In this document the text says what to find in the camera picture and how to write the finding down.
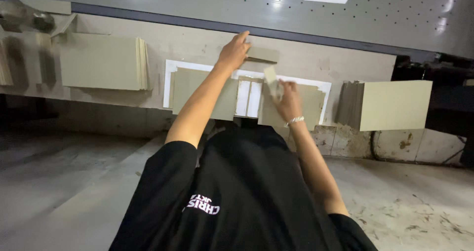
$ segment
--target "black t-shirt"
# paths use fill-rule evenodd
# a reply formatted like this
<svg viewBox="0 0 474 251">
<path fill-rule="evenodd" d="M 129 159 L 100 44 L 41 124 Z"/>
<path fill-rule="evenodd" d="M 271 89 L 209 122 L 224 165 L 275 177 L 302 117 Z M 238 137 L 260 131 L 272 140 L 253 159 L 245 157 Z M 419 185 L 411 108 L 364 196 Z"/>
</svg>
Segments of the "black t-shirt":
<svg viewBox="0 0 474 251">
<path fill-rule="evenodd" d="M 273 128 L 226 130 L 197 156 L 175 141 L 148 159 L 110 250 L 376 250 L 312 198 Z"/>
</svg>

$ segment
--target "perforated metal plate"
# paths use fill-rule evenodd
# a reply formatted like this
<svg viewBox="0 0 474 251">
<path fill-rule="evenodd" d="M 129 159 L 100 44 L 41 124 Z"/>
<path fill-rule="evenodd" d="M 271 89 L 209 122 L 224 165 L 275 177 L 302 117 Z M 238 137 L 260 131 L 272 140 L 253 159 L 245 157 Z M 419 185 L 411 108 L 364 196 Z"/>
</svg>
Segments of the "perforated metal plate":
<svg viewBox="0 0 474 251">
<path fill-rule="evenodd" d="M 68 0 L 474 58 L 474 0 Z"/>
</svg>

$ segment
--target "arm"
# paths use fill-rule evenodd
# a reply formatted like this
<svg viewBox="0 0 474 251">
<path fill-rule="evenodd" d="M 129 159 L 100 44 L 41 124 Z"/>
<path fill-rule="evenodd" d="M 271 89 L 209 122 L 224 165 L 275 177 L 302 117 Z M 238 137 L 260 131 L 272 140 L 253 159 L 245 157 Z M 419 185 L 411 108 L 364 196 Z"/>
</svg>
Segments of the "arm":
<svg viewBox="0 0 474 251">
<path fill-rule="evenodd" d="M 232 72 L 244 62 L 246 52 L 252 46 L 245 43 L 248 34 L 249 32 L 245 31 L 234 36 L 232 41 L 222 48 L 214 68 L 179 112 L 165 143 L 185 141 L 198 147 L 222 87 Z"/>
<path fill-rule="evenodd" d="M 280 81 L 280 84 L 283 85 L 284 95 L 280 102 L 274 99 L 274 103 L 283 120 L 288 122 L 302 116 L 301 99 L 297 84 L 283 81 Z M 349 216 L 336 181 L 306 128 L 305 122 L 299 121 L 289 126 L 302 160 L 303 176 L 310 185 L 310 190 L 323 200 L 328 214 L 339 213 Z"/>
</svg>

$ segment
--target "hand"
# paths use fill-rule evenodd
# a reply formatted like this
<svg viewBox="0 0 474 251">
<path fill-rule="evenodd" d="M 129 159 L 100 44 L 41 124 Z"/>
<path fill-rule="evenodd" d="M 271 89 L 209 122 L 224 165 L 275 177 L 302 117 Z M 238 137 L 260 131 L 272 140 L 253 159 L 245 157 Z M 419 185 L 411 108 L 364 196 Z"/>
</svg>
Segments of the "hand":
<svg viewBox="0 0 474 251">
<path fill-rule="evenodd" d="M 280 80 L 279 83 L 283 86 L 283 97 L 281 101 L 277 97 L 273 97 L 273 103 L 275 104 L 278 114 L 280 114 L 285 122 L 302 116 L 303 110 L 301 98 L 298 93 L 298 85 L 294 82 L 284 82 L 282 80 Z"/>
<path fill-rule="evenodd" d="M 235 35 L 232 41 L 222 48 L 216 66 L 222 66 L 230 73 L 238 69 L 248 57 L 247 50 L 252 47 L 251 43 L 245 43 L 245 38 L 249 33 L 249 31 L 245 31 Z"/>
</svg>

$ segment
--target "silver bracelet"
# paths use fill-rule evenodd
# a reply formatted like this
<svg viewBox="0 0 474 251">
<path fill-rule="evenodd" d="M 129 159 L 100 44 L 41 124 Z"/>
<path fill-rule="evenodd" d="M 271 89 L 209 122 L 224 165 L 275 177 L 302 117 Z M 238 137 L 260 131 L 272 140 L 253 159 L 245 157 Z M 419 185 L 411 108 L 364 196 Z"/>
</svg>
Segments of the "silver bracelet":
<svg viewBox="0 0 474 251">
<path fill-rule="evenodd" d="M 292 124 L 292 123 L 295 123 L 295 122 L 299 122 L 299 121 L 304 121 L 304 117 L 303 116 L 299 116 L 299 117 L 296 117 L 296 118 L 292 118 L 290 121 L 288 121 L 286 124 L 285 124 L 285 127 L 288 127 L 288 125 Z"/>
</svg>

